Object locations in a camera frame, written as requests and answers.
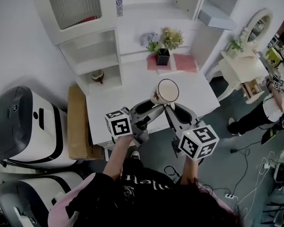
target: person wearing white shirt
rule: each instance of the person wearing white shirt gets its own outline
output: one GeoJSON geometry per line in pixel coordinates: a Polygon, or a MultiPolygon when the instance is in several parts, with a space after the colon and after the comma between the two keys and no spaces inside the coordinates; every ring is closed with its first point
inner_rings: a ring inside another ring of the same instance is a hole
{"type": "Polygon", "coordinates": [[[228,120],[228,131],[231,134],[245,134],[263,124],[277,122],[284,114],[284,87],[280,91],[276,90],[272,84],[268,85],[271,94],[265,97],[254,110],[235,121],[228,120]]]}

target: pink paper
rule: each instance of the pink paper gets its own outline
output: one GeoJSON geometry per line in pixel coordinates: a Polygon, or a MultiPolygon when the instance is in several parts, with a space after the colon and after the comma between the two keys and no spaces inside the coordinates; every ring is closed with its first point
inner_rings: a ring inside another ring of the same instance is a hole
{"type": "Polygon", "coordinates": [[[157,66],[156,55],[147,57],[147,70],[171,70],[170,60],[167,66],[157,66]]]}
{"type": "Polygon", "coordinates": [[[177,70],[197,72],[195,60],[192,55],[173,54],[177,70]]]}

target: white desk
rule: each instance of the white desk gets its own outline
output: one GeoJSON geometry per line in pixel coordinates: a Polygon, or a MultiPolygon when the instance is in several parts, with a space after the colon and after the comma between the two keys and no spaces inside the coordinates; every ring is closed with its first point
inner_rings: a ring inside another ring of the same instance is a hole
{"type": "MultiPolygon", "coordinates": [[[[150,98],[153,89],[162,79],[171,79],[179,87],[178,103],[192,109],[198,116],[210,113],[220,104],[202,73],[176,71],[158,75],[147,70],[147,61],[135,61],[121,65],[122,86],[86,97],[89,125],[94,144],[103,147],[113,145],[104,115],[126,106],[131,109],[137,103],[150,98]]],[[[165,114],[148,125],[149,133],[169,127],[165,114]]]]}
{"type": "Polygon", "coordinates": [[[224,51],[221,52],[221,55],[224,58],[209,72],[207,77],[208,82],[210,82],[215,73],[220,71],[224,79],[228,82],[228,87],[218,97],[219,101],[228,97],[234,89],[239,90],[241,83],[268,76],[268,72],[259,58],[242,58],[240,60],[234,60],[224,51]]]}

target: cup rim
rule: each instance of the cup rim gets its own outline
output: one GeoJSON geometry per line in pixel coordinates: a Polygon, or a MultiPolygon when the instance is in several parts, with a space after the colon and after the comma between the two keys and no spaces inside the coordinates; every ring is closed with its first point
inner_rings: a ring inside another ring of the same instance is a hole
{"type": "Polygon", "coordinates": [[[162,80],[159,82],[159,84],[158,84],[158,93],[159,93],[159,95],[162,97],[162,99],[163,99],[164,101],[169,102],[169,103],[172,103],[172,102],[175,102],[175,101],[178,99],[179,94],[180,94],[180,91],[179,91],[178,85],[177,85],[173,80],[166,78],[166,79],[162,79],[162,80]],[[178,89],[178,96],[177,96],[176,99],[173,100],[173,101],[166,100],[166,99],[162,96],[162,94],[160,93],[160,83],[161,83],[162,81],[164,81],[164,80],[172,81],[172,82],[176,85],[176,87],[177,87],[177,89],[178,89]]]}

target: white shirt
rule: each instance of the white shirt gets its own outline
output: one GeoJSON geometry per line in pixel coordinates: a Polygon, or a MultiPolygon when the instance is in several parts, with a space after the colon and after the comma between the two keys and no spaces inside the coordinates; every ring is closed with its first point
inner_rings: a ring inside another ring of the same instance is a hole
{"type": "MultiPolygon", "coordinates": [[[[282,108],[284,110],[284,90],[281,90],[282,94],[282,108]]],[[[268,119],[272,122],[277,122],[279,118],[282,116],[282,112],[279,109],[278,105],[275,102],[275,99],[272,98],[272,94],[265,97],[263,101],[263,109],[264,113],[268,117],[268,119]]]]}

